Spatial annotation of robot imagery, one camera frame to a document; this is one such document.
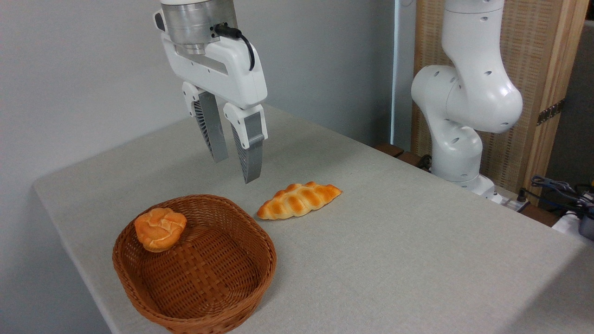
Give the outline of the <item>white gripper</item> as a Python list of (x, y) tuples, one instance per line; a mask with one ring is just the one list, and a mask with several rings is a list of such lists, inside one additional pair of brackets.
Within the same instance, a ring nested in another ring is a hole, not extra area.
[(229, 102), (223, 112), (231, 123), (245, 183), (256, 180), (263, 163), (263, 141), (269, 137), (260, 104), (268, 91), (255, 47), (217, 32), (217, 28), (236, 28), (235, 11), (160, 9), (154, 22), (172, 70), (185, 81), (187, 109), (199, 124), (213, 160), (228, 158), (216, 95)]

